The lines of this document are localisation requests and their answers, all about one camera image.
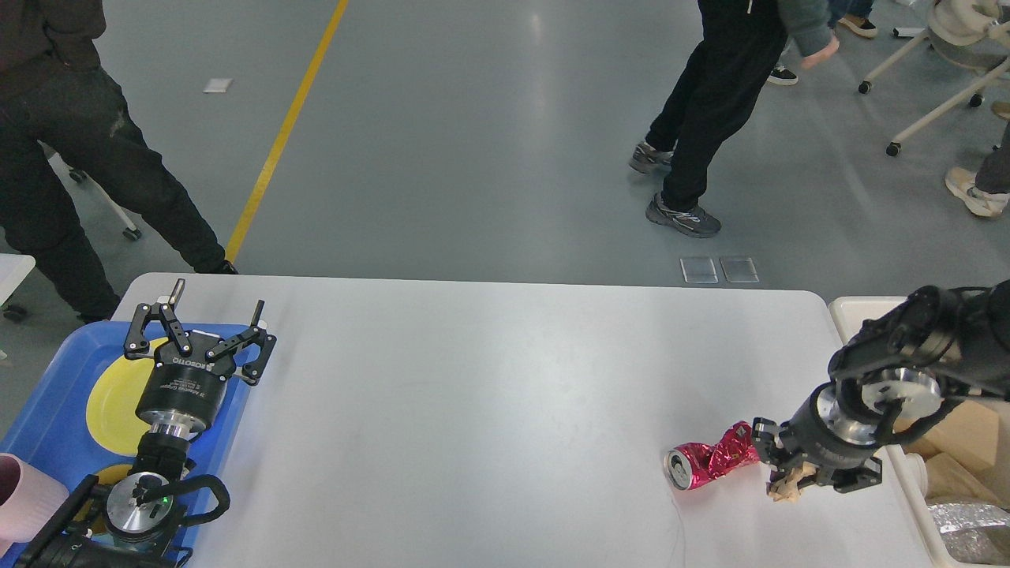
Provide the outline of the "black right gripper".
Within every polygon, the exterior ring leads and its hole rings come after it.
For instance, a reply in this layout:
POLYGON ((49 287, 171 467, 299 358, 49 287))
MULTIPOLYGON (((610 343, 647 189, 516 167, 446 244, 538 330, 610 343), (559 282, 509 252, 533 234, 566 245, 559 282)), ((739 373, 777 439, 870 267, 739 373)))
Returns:
POLYGON ((773 472, 786 474, 808 462, 817 475, 802 483, 832 483, 845 494, 873 488, 883 478, 883 462, 874 454, 893 434, 897 403, 886 402, 884 409, 864 409, 854 386, 826 383, 789 421, 755 417, 751 439, 761 463, 773 472))

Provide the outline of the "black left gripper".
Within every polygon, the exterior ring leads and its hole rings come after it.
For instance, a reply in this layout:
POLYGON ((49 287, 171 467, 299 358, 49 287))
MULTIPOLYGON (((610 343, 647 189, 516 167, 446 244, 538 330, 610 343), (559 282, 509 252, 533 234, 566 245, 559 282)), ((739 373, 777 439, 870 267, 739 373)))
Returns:
POLYGON ((144 423, 154 424, 167 413, 181 414, 191 418, 193 432, 202 432, 213 425, 223 406, 226 381, 221 378, 238 376, 245 384, 259 384, 275 348, 275 336, 260 324, 266 305, 260 299, 249 327, 244 332, 228 339, 188 339, 174 313, 185 286, 186 280, 178 279, 167 301, 136 306, 124 338, 123 352, 127 360, 155 360, 152 375, 138 399, 136 416, 144 423), (156 346, 154 353, 145 335, 152 321, 161 323, 168 338, 161 346, 156 346), (241 371, 235 371, 234 355, 252 345, 259 348, 259 356, 243 364, 241 371))

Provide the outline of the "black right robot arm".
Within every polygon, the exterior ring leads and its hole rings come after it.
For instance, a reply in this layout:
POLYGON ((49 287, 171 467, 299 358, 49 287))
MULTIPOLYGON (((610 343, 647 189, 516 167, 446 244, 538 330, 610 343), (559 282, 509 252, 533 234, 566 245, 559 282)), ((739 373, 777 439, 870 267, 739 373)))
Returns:
POLYGON ((971 397, 1008 398, 1009 284, 924 286, 868 319, 829 361, 790 420, 755 418, 768 493, 816 484, 848 493, 881 482, 877 450, 911 443, 971 397))

